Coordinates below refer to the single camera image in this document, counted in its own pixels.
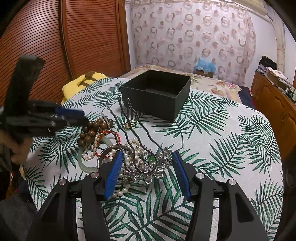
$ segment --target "yellow plush toy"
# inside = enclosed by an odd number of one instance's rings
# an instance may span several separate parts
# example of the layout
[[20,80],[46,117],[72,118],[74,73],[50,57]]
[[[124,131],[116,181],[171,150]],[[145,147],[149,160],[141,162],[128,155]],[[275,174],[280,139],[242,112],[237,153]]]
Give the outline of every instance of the yellow plush toy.
[[83,90],[85,87],[93,84],[97,80],[107,78],[108,76],[96,73],[94,71],[88,72],[87,74],[84,74],[80,77],[78,77],[75,80],[72,80],[71,82],[67,83],[63,86],[63,94],[64,98],[61,102],[63,104],[66,100],[72,98],[75,94],[77,94],[79,91]]

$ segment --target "hand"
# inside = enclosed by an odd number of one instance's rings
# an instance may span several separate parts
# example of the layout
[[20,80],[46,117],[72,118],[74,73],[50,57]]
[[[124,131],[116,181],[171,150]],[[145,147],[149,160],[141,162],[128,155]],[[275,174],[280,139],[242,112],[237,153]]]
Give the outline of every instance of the hand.
[[23,143],[18,144],[9,134],[0,130],[0,144],[4,144],[12,150],[14,154],[11,156],[11,161],[13,163],[24,164],[30,151],[32,138],[26,137],[24,138]]

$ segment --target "light green bangle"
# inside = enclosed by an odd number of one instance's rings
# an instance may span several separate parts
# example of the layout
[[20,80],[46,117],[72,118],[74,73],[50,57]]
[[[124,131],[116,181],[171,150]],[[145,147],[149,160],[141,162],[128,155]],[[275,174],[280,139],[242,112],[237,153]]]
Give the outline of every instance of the light green bangle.
[[[103,141],[108,147],[113,145],[113,143],[105,136],[101,139],[101,141]],[[86,173],[97,172],[98,171],[97,166],[87,167],[86,165],[84,165],[82,163],[82,153],[83,153],[83,149],[80,149],[78,152],[78,155],[77,155],[77,162],[78,162],[80,169]]]

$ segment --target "silver screw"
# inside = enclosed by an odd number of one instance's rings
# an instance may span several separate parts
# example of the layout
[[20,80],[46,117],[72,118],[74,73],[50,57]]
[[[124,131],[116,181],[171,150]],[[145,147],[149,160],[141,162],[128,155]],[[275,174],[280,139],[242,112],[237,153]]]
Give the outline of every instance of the silver screw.
[[205,177],[205,175],[203,174],[203,173],[197,173],[196,175],[195,175],[198,179],[203,179],[204,177]]
[[61,179],[61,180],[59,180],[59,184],[60,185],[65,185],[67,183],[67,179]]
[[93,172],[91,174],[91,178],[97,178],[99,176],[99,173],[98,172]]
[[234,179],[229,179],[228,183],[232,186],[234,186],[237,182]]

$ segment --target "white wall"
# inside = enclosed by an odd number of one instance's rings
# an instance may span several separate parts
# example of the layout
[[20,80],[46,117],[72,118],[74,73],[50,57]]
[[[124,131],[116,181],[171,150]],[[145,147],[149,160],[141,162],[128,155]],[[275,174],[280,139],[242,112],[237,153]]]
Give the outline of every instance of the white wall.
[[[254,79],[254,74],[258,68],[258,64],[262,56],[267,56],[276,62],[277,46],[274,29],[267,16],[262,16],[250,10],[249,14],[255,28],[257,47],[253,61],[246,72],[245,86],[251,88]],[[131,68],[137,66],[136,57],[133,48],[133,34],[131,29],[131,4],[126,4],[126,23],[128,30],[128,47],[130,52]],[[293,82],[296,67],[296,43],[285,26],[286,34],[286,63],[285,63],[285,76]]]

